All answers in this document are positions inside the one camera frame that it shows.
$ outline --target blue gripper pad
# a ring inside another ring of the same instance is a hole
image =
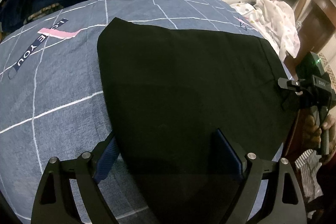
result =
[[[116,138],[113,137],[96,164],[96,172],[93,179],[97,184],[107,178],[107,175],[118,156],[119,147],[117,145]]]
[[[231,175],[237,182],[244,180],[245,152],[237,143],[229,142],[221,130],[212,135],[210,168],[217,174]]]

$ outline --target human hand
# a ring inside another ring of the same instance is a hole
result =
[[[328,115],[322,124],[324,130],[329,130],[329,151],[332,152],[336,147],[336,118]],[[322,129],[315,124],[315,119],[312,115],[308,115],[303,126],[303,141],[302,146],[305,150],[317,150],[321,143]]]

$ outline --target screw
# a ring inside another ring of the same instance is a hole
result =
[[[257,156],[255,155],[255,153],[248,153],[247,156],[251,160],[255,160],[257,158]]]
[[[288,164],[288,159],[281,158],[281,162],[282,162],[283,164]]]
[[[84,153],[82,154],[82,158],[83,158],[83,159],[88,159],[88,158],[90,158],[90,156],[91,156],[91,153],[90,153],[90,152],[84,152]]]
[[[51,157],[49,160],[51,164],[54,164],[56,161],[57,161],[57,157]]]

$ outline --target black fabric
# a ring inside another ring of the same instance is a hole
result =
[[[162,223],[218,223],[238,184],[211,174],[211,133],[271,160],[298,108],[284,104],[269,42],[115,18],[97,50],[120,152],[150,208]]]

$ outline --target bedsheet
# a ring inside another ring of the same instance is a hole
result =
[[[49,158],[76,158],[112,129],[96,47],[115,17],[262,37],[221,0],[88,0],[9,35],[0,44],[0,190],[24,224]],[[72,188],[90,223],[74,181]],[[156,223],[120,156],[99,188],[120,224]]]

